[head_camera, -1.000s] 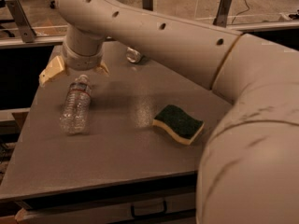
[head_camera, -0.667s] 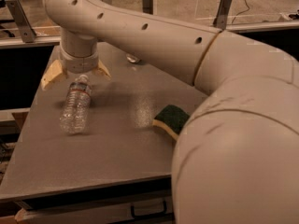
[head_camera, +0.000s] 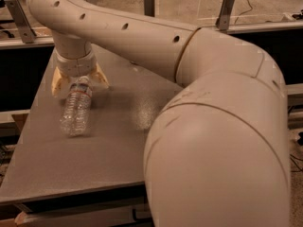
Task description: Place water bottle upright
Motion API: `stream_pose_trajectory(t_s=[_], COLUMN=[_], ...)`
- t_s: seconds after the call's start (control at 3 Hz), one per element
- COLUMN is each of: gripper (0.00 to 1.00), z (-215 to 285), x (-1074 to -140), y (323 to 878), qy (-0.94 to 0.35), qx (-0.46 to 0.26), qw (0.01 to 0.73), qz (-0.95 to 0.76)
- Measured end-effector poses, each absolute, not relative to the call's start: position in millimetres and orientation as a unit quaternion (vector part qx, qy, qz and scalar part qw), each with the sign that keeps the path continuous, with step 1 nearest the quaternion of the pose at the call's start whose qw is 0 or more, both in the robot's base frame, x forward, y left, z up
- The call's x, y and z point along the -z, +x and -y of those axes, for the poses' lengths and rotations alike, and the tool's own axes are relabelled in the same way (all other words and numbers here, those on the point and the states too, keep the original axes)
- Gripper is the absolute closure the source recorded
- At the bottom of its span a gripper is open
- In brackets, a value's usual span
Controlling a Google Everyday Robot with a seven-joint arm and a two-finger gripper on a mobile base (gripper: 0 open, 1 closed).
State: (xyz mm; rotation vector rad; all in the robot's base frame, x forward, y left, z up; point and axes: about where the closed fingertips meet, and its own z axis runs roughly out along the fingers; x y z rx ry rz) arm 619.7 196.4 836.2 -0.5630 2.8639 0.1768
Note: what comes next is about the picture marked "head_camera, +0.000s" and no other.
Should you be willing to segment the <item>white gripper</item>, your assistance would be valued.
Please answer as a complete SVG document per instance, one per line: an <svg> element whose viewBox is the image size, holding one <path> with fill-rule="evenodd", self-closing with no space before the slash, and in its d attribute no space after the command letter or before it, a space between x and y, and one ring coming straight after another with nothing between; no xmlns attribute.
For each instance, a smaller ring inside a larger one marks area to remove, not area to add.
<svg viewBox="0 0 303 227"><path fill-rule="evenodd" d="M78 78L89 74L94 83L101 84L105 88L110 87L109 81L92 51L79 59L67 59L55 51L55 64L57 67L51 83L51 93L54 97L57 97L68 85L69 77Z"/></svg>

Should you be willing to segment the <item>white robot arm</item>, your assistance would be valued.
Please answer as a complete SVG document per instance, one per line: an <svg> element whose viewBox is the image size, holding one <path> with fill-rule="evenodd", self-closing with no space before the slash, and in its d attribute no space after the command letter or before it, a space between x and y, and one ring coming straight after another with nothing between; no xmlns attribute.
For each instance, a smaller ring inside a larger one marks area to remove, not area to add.
<svg viewBox="0 0 303 227"><path fill-rule="evenodd" d="M155 227L289 227L287 92L266 51L89 0L27 5L61 36L99 45L180 86L144 150Z"/></svg>

